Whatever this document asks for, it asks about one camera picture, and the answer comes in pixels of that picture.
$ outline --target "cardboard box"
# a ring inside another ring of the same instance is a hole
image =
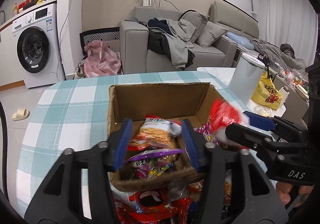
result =
[[[145,122],[146,114],[180,122],[189,119],[193,127],[200,127],[207,122],[213,101],[223,100],[209,83],[113,85],[109,95],[108,135],[119,130],[124,118],[130,118],[133,121],[132,136],[135,136]],[[177,147],[184,148],[181,136],[175,141]],[[127,152],[126,158],[137,153]],[[203,174],[196,173],[191,166],[186,153],[174,162],[174,167],[176,170],[172,173],[143,180],[129,180],[126,167],[109,176],[111,183],[125,192],[152,190],[169,183],[193,183],[203,178]]]

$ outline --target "washing machine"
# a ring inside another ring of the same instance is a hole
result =
[[[39,7],[13,21],[13,37],[27,88],[65,80],[61,63],[57,4]]]

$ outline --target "white tile floor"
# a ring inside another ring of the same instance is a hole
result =
[[[20,148],[24,133],[28,126],[28,118],[21,121],[12,121],[12,114],[19,108],[26,108],[32,114],[43,92],[49,88],[42,86],[27,89],[25,86],[0,91],[0,101],[4,108],[8,127],[8,162],[7,186],[11,205],[18,208],[16,196],[16,175],[19,162]]]

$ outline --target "teal plaid tablecloth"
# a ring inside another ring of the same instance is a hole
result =
[[[57,83],[44,91],[25,132],[17,170],[19,214],[24,215],[40,183],[64,149],[85,150],[106,139],[111,85],[162,82],[210,82],[232,105],[240,111],[247,110],[219,79],[201,71],[129,74]],[[83,202],[88,202],[86,174],[82,186],[85,187]]]

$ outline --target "gray jacket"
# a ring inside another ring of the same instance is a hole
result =
[[[171,19],[156,18],[158,20],[166,20],[172,35],[169,35],[158,28],[149,28],[152,32],[161,32],[167,38],[172,65],[175,68],[185,68],[188,62],[188,49],[192,51],[193,43],[190,41],[196,27],[187,20],[174,21]]]

